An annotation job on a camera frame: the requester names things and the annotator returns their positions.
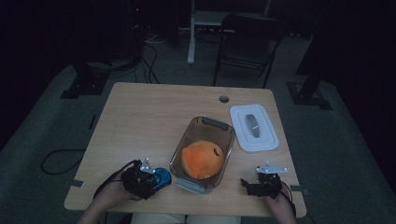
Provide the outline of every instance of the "wooden table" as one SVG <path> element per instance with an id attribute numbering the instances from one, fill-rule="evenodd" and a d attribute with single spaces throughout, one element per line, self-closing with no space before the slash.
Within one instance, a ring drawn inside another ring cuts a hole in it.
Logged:
<path id="1" fill-rule="evenodd" d="M 219 101 L 220 96 L 227 96 L 230 101 L 224 104 Z M 154 168 L 169 169 L 177 145 L 193 118 L 204 116 L 232 124 L 231 106 L 251 104 L 260 104 L 267 111 L 279 139 L 276 150 L 247 154 L 235 138 L 222 181 L 207 194 L 179 188 L 172 176 L 173 183 L 148 200 L 128 201 L 111 211 L 271 216 L 263 199 L 246 194 L 240 178 L 258 183 L 256 166 L 271 161 L 289 169 L 280 174 L 284 182 L 299 186 L 274 95 L 263 89 L 202 86 L 115 84 L 76 174 L 75 179 L 83 181 L 83 185 L 70 188 L 64 206 L 70 210 L 85 210 L 99 185 L 129 161 L 149 157 Z M 302 193 L 292 194 L 297 217 L 305 216 Z"/>

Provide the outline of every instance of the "small hole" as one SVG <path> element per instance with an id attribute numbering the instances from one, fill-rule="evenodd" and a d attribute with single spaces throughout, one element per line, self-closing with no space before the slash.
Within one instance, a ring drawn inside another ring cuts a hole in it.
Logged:
<path id="1" fill-rule="evenodd" d="M 220 100 L 222 103 L 224 103 L 224 104 L 227 104 L 228 102 L 230 102 L 230 98 L 228 98 L 228 96 L 224 96 L 224 95 L 220 96 L 220 97 L 219 97 L 219 100 Z"/>

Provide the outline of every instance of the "white lid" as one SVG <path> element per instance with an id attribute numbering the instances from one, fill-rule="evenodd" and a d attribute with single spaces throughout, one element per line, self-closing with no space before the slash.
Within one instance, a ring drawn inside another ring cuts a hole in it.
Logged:
<path id="1" fill-rule="evenodd" d="M 230 114 L 239 145 L 246 152 L 272 150 L 279 146 L 274 126 L 262 105 L 234 105 Z"/>

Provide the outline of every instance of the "black chair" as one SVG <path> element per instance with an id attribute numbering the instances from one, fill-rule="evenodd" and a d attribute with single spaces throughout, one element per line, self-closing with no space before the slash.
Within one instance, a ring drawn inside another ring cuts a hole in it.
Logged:
<path id="1" fill-rule="evenodd" d="M 232 13 L 220 26 L 220 43 L 213 86 L 216 86 L 222 64 L 260 69 L 265 75 L 265 88 L 281 40 L 289 33 L 285 23 L 276 19 L 255 18 Z"/>

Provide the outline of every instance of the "orange object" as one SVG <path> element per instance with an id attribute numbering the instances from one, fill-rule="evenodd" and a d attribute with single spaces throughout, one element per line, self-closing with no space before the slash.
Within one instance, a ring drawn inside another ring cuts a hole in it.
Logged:
<path id="1" fill-rule="evenodd" d="M 198 141 L 183 148 L 181 163 L 194 179 L 206 179 L 217 174 L 224 164 L 224 153 L 213 142 Z"/>

